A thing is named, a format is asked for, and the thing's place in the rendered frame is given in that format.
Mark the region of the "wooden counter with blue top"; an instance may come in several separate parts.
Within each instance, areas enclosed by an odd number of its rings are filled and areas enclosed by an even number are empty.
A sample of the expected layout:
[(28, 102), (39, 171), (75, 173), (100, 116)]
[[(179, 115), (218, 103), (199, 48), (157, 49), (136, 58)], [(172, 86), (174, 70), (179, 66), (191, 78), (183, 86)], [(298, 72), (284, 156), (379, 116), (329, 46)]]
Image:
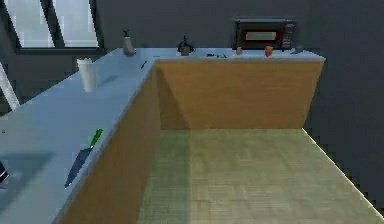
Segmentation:
[[(73, 74), (0, 117), (0, 161), (9, 173), (0, 224), (136, 224), (162, 130), (301, 128), (324, 58), (291, 52), (141, 48), (101, 57), (94, 91)], [(64, 188), (97, 129), (98, 145)]]

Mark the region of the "black kettle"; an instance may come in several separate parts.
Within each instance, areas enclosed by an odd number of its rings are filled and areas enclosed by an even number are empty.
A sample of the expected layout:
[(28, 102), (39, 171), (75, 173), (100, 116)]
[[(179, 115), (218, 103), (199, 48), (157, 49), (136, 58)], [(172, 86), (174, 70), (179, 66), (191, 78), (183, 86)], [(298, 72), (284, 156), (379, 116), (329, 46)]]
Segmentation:
[(177, 51), (182, 56), (188, 56), (190, 53), (194, 51), (193, 45), (188, 42), (188, 39), (186, 36), (183, 36), (183, 40), (178, 44)]

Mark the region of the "grey spray bottle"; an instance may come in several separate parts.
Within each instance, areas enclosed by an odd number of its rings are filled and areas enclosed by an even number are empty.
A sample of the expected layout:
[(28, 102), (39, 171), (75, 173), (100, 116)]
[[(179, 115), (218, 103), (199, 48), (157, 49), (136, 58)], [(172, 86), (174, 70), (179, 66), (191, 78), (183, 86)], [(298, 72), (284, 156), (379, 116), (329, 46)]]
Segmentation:
[(123, 53), (127, 56), (133, 56), (136, 54), (136, 50), (132, 45), (131, 37), (129, 35), (129, 30), (123, 30)]

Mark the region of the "black microwave oven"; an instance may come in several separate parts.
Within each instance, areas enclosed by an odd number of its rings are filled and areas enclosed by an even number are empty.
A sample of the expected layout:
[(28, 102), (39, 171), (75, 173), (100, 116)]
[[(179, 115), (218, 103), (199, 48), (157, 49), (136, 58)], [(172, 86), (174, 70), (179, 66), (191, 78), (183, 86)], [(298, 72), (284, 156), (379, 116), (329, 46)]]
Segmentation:
[(271, 46), (277, 50), (290, 50), (296, 26), (297, 21), (289, 18), (235, 19), (232, 49), (263, 50)]

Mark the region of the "black object at edge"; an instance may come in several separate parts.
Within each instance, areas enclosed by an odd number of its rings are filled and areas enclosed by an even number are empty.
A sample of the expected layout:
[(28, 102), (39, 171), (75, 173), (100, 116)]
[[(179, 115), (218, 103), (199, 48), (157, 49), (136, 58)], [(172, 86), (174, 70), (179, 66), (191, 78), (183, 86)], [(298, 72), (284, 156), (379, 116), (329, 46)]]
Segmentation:
[(0, 184), (9, 176), (7, 169), (4, 167), (3, 163), (0, 161)]

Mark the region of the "green handled kitchen knife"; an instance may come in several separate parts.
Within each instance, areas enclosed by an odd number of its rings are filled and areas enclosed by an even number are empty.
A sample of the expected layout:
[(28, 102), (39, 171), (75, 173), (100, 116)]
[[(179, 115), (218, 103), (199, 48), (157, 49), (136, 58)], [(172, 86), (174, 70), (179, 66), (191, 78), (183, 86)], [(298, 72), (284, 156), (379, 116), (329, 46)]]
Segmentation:
[(68, 188), (76, 180), (79, 173), (83, 169), (88, 157), (91, 155), (91, 153), (95, 150), (96, 146), (98, 145), (103, 133), (104, 133), (103, 129), (97, 129), (92, 137), (90, 144), (86, 148), (78, 151), (76, 158), (73, 161), (72, 166), (67, 175), (64, 188)]

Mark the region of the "window with dark frame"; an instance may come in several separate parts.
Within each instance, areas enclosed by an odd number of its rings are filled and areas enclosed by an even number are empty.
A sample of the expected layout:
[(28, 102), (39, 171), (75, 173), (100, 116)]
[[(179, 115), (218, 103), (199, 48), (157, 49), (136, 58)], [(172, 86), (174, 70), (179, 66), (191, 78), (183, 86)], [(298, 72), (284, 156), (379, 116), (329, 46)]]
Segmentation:
[(21, 55), (102, 55), (96, 0), (0, 0), (0, 25)]

